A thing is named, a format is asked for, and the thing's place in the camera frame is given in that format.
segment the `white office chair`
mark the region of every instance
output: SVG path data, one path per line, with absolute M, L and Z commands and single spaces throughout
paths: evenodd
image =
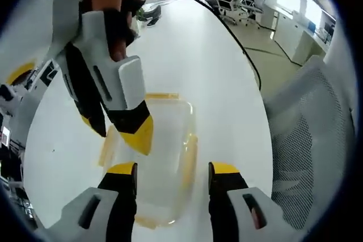
M 309 231 L 342 182 L 354 127 L 339 79 L 318 56 L 264 105 L 273 153 L 271 198 L 297 230 Z
M 217 0 L 218 8 L 221 12 L 221 18 L 228 22 L 232 22 L 234 25 L 237 25 L 236 19 L 234 19 L 232 16 L 228 16 L 227 13 L 237 12 L 240 2 L 241 0 Z
M 253 22 L 257 25 L 258 29 L 260 26 L 256 21 L 256 14 L 263 14 L 263 6 L 266 0 L 241 0 L 239 7 L 242 9 L 239 15 L 246 14 L 246 18 L 241 18 L 239 21 L 246 20 L 246 26 L 249 22 Z

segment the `transparent plastic box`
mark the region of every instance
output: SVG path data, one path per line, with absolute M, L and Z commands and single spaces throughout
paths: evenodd
M 193 106 L 177 94 L 147 94 L 154 133 L 148 156 L 129 147 L 116 128 L 109 127 L 99 164 L 104 174 L 115 164 L 136 162 L 136 223 L 167 226 L 182 214 L 195 175 L 197 137 Z

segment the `white table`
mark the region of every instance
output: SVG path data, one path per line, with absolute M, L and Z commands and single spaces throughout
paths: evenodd
M 156 230 L 135 224 L 133 241 L 213 241 L 208 162 L 235 165 L 249 186 L 270 196 L 268 121 L 247 58 L 218 19 L 193 0 L 165 5 L 162 15 L 154 27 L 141 29 L 128 54 L 141 57 L 147 92 L 177 92 L 195 106 L 196 179 L 175 224 Z M 82 122 L 58 73 L 36 112 L 25 154 L 24 185 L 45 227 L 79 193 L 98 185 L 102 144 Z

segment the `floor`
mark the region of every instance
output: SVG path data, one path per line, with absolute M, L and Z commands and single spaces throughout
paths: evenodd
M 246 49 L 261 76 L 262 97 L 273 95 L 300 68 L 289 61 L 282 49 L 271 39 L 271 31 L 256 25 L 229 24 L 234 35 Z

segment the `black cable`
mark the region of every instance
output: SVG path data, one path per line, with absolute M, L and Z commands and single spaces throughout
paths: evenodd
M 243 45 L 240 43 L 240 41 L 237 39 L 237 37 L 233 34 L 233 32 L 231 31 L 231 29 L 228 27 L 228 25 L 214 12 L 214 10 L 209 7 L 207 4 L 204 4 L 203 2 L 201 2 L 200 0 L 194 0 L 197 3 L 199 3 L 200 5 L 202 5 L 203 7 L 207 8 L 209 11 L 212 12 L 212 14 L 214 14 L 218 20 L 223 24 L 223 26 L 228 30 L 229 34 L 232 35 L 232 37 L 234 38 L 234 40 L 237 42 L 237 44 L 239 45 L 239 47 L 241 48 L 241 50 L 243 51 L 244 55 L 247 57 L 248 61 L 251 63 L 252 67 L 254 68 L 254 70 L 256 71 L 256 75 L 259 79 L 259 90 L 261 91 L 261 76 L 259 71 L 257 70 L 254 62 L 252 61 L 251 57 L 248 55 L 247 51 L 245 50 L 245 48 L 243 47 Z

